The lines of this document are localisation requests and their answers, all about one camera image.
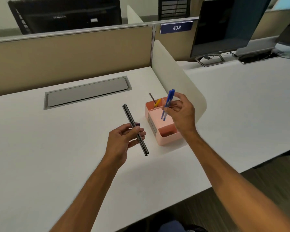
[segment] floor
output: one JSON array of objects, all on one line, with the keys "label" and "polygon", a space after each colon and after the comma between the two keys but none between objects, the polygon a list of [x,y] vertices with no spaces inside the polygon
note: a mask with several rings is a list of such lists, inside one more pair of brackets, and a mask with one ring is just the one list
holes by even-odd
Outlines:
[{"label": "floor", "polygon": [[[278,157],[242,175],[272,199],[290,217],[290,156]],[[239,231],[212,188],[168,208],[179,221],[208,232]]]}]

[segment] white desk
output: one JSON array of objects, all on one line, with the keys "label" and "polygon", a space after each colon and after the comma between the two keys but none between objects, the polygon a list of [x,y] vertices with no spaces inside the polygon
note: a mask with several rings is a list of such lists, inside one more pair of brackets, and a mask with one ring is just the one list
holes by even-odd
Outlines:
[{"label": "white desk", "polygon": [[[290,60],[210,68],[178,62],[204,94],[199,132],[242,172],[290,149]],[[43,110],[44,93],[127,75],[132,90]],[[92,231],[113,232],[186,199],[210,183],[185,142],[159,147],[145,102],[166,95],[151,68],[0,97],[0,232],[48,231],[102,158],[127,103],[147,131],[145,157],[128,152]]]}]

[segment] blue jeans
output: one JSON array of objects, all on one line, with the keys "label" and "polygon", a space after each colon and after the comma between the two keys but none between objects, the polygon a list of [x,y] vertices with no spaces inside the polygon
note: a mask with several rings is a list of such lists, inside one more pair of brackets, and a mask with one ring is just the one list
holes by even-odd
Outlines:
[{"label": "blue jeans", "polygon": [[158,232],[186,232],[186,230],[178,221],[171,221],[163,224]]}]

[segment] pink desk organizer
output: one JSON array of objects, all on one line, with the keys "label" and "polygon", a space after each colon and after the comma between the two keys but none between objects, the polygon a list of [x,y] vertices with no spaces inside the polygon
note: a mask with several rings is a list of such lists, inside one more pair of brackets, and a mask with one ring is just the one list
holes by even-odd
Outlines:
[{"label": "pink desk organizer", "polygon": [[161,99],[158,107],[154,108],[154,101],[145,104],[145,117],[156,136],[159,146],[164,146],[182,138],[182,135],[176,129],[173,119],[167,115],[165,121],[161,120],[163,110],[168,97]]}]

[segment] person's left hand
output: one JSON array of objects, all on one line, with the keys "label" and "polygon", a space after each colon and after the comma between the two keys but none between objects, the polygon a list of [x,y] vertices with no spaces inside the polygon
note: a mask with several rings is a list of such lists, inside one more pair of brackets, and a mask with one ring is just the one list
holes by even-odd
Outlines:
[{"label": "person's left hand", "polygon": [[112,163],[118,168],[125,163],[127,160],[127,150],[139,143],[136,135],[140,133],[142,139],[145,139],[146,132],[139,126],[139,123],[135,124],[136,126],[133,129],[131,129],[130,124],[123,124],[109,132],[103,161]]}]

